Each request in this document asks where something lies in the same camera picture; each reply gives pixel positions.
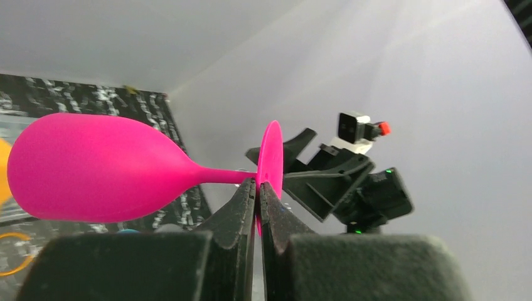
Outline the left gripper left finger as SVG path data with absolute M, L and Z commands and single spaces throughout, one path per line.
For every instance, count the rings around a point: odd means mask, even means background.
M 256 183 L 191 231 L 51 240 L 18 300 L 250 300 Z

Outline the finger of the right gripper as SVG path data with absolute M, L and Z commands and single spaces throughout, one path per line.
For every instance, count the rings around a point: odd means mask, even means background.
M 284 142 L 284 174 L 293 172 L 306 172 L 311 168 L 298 160 L 298 156 L 317 136 L 316 131 L 305 128 L 300 134 Z
M 248 149 L 245 153 L 245 157 L 248 158 L 251 162 L 253 162 L 256 166 L 258 165 L 259 155 L 260 155 L 259 147 Z

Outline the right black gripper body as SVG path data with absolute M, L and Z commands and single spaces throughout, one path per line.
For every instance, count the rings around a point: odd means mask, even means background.
M 375 168 L 364 154 L 321 144 L 319 151 L 295 171 L 284 175 L 283 190 L 313 217 L 323 222 L 349 201 L 349 194 Z

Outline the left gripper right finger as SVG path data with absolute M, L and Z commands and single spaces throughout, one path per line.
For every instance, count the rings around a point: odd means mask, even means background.
M 457 260 L 442 240 L 425 235 L 312 231 L 260 187 L 267 300 L 469 300 Z

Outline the magenta plastic wine glass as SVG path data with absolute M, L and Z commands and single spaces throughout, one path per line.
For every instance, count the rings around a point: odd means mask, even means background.
M 152 214 L 204 183 L 253 178 L 282 194 L 280 124 L 268 124 L 256 172 L 214 169 L 192 160 L 162 132 L 136 120 L 56 113 L 14 142 L 6 178 L 15 201 L 39 219 L 120 223 Z

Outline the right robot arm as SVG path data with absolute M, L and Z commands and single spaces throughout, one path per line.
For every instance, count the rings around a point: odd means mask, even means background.
M 375 172 L 375 163 L 365 154 L 321 144 L 309 162 L 298 160 L 316 135 L 306 128 L 284 142 L 282 186 L 313 217 L 323 222 L 333 215 L 349 233 L 361 234 L 413 211 L 398 170 Z

